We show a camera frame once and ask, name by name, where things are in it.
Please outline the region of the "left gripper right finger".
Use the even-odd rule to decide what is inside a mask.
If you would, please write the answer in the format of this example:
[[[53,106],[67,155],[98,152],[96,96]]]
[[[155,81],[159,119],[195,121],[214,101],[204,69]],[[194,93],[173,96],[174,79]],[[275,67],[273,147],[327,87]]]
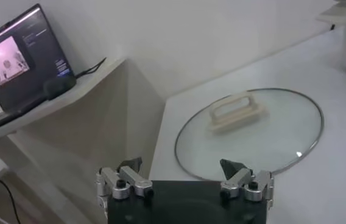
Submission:
[[[221,159],[219,163],[226,178],[221,182],[220,196],[223,201],[230,201],[243,194],[251,202],[274,202],[274,177],[271,172],[262,170],[254,174],[243,163],[227,159]]]

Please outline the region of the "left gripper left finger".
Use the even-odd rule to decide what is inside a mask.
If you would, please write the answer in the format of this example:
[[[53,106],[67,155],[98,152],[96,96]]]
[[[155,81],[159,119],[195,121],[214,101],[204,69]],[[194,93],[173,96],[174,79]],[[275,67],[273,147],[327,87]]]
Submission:
[[[96,174],[97,196],[101,200],[112,196],[115,200],[125,200],[131,191],[146,200],[154,196],[153,183],[139,175],[143,161],[141,157],[125,160],[116,169],[102,167]]]

